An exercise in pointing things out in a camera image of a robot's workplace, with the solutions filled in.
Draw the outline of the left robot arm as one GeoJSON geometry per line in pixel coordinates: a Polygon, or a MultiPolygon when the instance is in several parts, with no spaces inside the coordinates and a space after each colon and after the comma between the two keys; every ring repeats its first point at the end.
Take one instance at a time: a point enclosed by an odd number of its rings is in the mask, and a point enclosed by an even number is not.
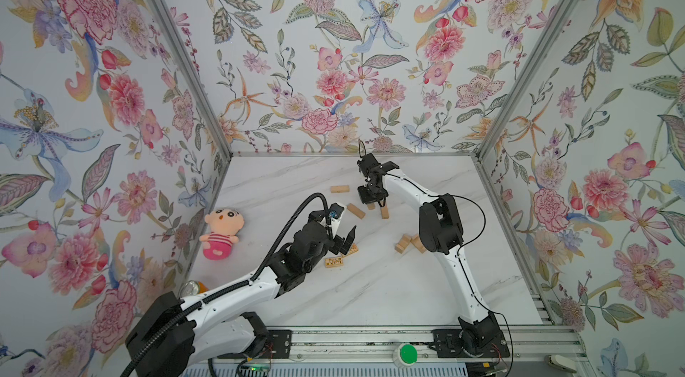
{"type": "Polygon", "coordinates": [[[294,239],[269,252],[253,272],[204,293],[158,297],[125,341],[125,376],[180,376],[189,366],[226,354],[256,357],[269,331],[254,309],[300,286],[331,253],[347,253],[355,233],[336,231],[347,208],[313,211],[294,239]]]}

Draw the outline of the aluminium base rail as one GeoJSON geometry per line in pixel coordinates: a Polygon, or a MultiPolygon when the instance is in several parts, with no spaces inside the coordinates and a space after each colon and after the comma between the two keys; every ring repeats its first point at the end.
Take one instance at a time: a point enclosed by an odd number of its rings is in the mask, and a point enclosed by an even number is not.
{"type": "Polygon", "coordinates": [[[542,361],[546,357],[560,355],[572,360],[587,358],[586,349],[579,335],[566,326],[513,325],[505,327],[511,352],[509,358],[439,358],[428,348],[433,340],[432,330],[458,328],[456,326],[297,326],[271,327],[253,330],[247,327],[231,328],[221,325],[196,341],[189,365],[218,358],[225,353],[237,353],[247,348],[258,335],[268,330],[291,330],[292,348],[289,359],[293,362],[387,362],[401,343],[410,343],[417,349],[418,359],[428,361],[486,361],[505,359],[514,362],[542,361]]]}

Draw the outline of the orange drink can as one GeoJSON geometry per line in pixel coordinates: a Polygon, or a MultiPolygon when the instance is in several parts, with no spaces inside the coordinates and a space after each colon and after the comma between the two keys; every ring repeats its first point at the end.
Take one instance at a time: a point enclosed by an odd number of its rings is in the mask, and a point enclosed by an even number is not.
{"type": "Polygon", "coordinates": [[[188,281],[183,284],[180,290],[180,296],[182,298],[189,296],[196,296],[208,291],[208,288],[201,282],[198,281],[188,281]]]}

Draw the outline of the green round button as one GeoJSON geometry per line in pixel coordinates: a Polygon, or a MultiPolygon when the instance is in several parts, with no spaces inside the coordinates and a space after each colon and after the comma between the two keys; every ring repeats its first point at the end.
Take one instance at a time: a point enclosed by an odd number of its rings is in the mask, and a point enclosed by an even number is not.
{"type": "Polygon", "coordinates": [[[410,343],[401,343],[392,352],[392,361],[398,368],[414,366],[418,360],[417,349],[410,343]]]}

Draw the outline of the printed wood block lower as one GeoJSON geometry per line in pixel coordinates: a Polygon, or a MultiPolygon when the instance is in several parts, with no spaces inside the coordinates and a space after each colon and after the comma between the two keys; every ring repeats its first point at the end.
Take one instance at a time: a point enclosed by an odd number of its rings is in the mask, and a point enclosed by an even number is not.
{"type": "Polygon", "coordinates": [[[325,259],[325,267],[328,269],[342,266],[344,266],[344,257],[329,257],[325,259]]]}

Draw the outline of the pink plush doll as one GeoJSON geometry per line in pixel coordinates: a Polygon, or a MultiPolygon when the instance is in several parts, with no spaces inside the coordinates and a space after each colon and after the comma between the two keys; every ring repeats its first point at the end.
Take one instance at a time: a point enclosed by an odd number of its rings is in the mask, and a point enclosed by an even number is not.
{"type": "Polygon", "coordinates": [[[200,237],[203,255],[211,261],[228,258],[239,243],[238,233],[244,228],[244,217],[235,209],[223,208],[205,216],[210,232],[200,237]]]}

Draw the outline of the wood arch block right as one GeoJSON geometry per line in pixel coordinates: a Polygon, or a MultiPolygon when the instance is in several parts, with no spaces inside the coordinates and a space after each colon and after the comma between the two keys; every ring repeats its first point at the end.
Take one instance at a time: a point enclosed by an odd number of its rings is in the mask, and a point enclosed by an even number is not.
{"type": "Polygon", "coordinates": [[[426,248],[424,247],[420,236],[417,234],[411,238],[411,244],[421,253],[426,253],[426,248]]]}

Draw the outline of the wood arch block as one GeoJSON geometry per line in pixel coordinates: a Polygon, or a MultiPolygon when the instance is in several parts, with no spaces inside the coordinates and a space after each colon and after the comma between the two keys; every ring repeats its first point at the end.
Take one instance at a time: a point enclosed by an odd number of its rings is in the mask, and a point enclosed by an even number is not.
{"type": "Polygon", "coordinates": [[[401,239],[395,244],[394,250],[400,254],[403,254],[408,246],[410,246],[411,237],[408,234],[403,234],[401,239]]]}
{"type": "Polygon", "coordinates": [[[426,248],[424,247],[420,236],[417,234],[411,238],[411,244],[421,253],[426,253],[426,248]]]}

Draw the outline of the wood arch block left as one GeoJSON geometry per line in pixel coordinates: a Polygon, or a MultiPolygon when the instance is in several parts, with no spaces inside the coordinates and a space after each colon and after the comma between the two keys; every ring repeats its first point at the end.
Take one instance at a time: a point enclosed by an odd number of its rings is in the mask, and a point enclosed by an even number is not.
{"type": "Polygon", "coordinates": [[[401,239],[395,244],[394,250],[400,254],[403,254],[408,246],[410,246],[411,237],[408,234],[403,234],[401,239]]]}

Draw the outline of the printed wood block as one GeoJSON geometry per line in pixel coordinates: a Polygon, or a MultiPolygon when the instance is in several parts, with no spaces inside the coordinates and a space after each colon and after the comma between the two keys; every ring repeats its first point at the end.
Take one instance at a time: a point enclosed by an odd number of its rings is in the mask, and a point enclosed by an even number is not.
{"type": "Polygon", "coordinates": [[[359,248],[358,248],[357,244],[353,244],[351,246],[350,250],[348,251],[348,256],[353,255],[353,254],[357,253],[358,251],[359,251],[359,248]]]}
{"type": "Polygon", "coordinates": [[[328,269],[342,266],[344,266],[344,257],[329,257],[325,259],[325,267],[328,269]]]}

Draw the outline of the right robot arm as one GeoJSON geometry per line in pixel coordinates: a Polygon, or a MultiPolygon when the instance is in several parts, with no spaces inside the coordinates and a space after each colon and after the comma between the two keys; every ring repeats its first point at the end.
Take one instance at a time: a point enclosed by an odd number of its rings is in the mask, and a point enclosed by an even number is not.
{"type": "Polygon", "coordinates": [[[457,303],[460,348],[470,357],[485,355],[502,330],[467,262],[465,230],[456,198],[417,184],[390,163],[361,168],[360,173],[366,181],[358,187],[363,203],[383,204],[396,194],[417,211],[419,239],[427,251],[436,255],[457,303]]]}

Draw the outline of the printed wood block upper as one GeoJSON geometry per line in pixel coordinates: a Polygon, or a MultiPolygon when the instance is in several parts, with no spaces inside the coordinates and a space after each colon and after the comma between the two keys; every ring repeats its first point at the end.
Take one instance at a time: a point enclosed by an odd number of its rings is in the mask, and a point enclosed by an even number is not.
{"type": "Polygon", "coordinates": [[[358,248],[357,244],[353,244],[351,246],[350,250],[348,251],[348,256],[353,255],[353,254],[357,253],[358,251],[359,251],[359,248],[358,248]]]}

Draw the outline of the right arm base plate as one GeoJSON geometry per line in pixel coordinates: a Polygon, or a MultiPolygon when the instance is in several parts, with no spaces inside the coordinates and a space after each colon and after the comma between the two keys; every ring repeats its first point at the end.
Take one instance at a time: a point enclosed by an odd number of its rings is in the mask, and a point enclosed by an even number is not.
{"type": "Polygon", "coordinates": [[[428,348],[433,350],[439,358],[509,358],[511,352],[508,339],[502,332],[496,332],[493,337],[486,337],[478,341],[471,332],[459,328],[432,330],[433,340],[428,348]]]}

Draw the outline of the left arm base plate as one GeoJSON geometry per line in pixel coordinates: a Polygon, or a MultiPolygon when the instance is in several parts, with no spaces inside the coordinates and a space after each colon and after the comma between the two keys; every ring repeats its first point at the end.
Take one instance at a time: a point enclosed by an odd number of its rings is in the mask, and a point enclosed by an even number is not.
{"type": "Polygon", "coordinates": [[[258,335],[247,348],[237,353],[225,353],[218,359],[289,359],[292,348],[291,330],[268,330],[266,335],[258,335]]]}

